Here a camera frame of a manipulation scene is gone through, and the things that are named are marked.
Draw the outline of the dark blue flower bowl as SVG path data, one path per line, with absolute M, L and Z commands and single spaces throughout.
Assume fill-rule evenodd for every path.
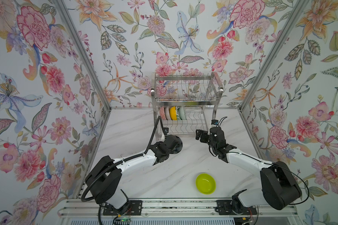
M 183 142 L 181 140 L 180 137 L 175 136 L 175 141 L 176 141 L 176 146 L 174 148 L 174 150 L 171 152 L 172 154 L 178 154 L 181 152 L 181 150 L 183 149 Z

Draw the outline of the pale celadon bowl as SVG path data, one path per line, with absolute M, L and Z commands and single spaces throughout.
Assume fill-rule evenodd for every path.
M 185 111 L 185 108 L 183 106 L 180 106 L 178 108 L 178 114 L 179 114 L 180 120 L 183 120 L 183 121 L 186 120 L 186 111 Z

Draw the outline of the yellow bowl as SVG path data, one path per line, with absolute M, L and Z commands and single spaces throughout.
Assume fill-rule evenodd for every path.
M 169 113 L 170 113 L 170 117 L 172 121 L 177 121 L 177 111 L 176 111 L 176 107 L 171 107 L 169 109 Z

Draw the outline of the lime green bowl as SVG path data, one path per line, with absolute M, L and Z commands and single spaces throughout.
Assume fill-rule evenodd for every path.
M 207 173 L 199 174 L 195 180 L 195 185 L 198 191 L 204 195 L 211 195 L 216 190 L 215 179 Z

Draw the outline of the green leaf pattern bowl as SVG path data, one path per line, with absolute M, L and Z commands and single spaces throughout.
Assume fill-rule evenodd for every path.
M 180 117 L 180 114 L 179 114 L 179 109 L 180 109 L 180 107 L 176 107 L 176 118 L 177 118 L 177 121 L 181 120 L 181 117 Z

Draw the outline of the pink striped bowl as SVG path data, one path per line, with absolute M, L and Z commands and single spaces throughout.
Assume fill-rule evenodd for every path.
M 171 121 L 170 109 L 169 107 L 164 108 L 166 120 Z

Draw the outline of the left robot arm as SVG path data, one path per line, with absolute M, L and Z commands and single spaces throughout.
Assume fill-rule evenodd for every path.
M 117 159 L 102 157 L 85 178 L 86 189 L 80 200 L 94 200 L 99 206 L 111 206 L 120 213 L 127 211 L 130 200 L 121 188 L 122 176 L 162 163 L 182 148 L 183 143 L 178 136 L 167 135 L 138 154 Z

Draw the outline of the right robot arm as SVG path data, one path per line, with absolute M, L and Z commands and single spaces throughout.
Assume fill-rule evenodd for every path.
M 226 142 L 220 127 L 209 131 L 196 130 L 196 140 L 208 144 L 215 157 L 225 163 L 238 166 L 260 179 L 261 187 L 241 190 L 232 196 L 230 208 L 237 214 L 252 206 L 270 206 L 282 210 L 302 197 L 302 191 L 288 166 L 248 155 Z

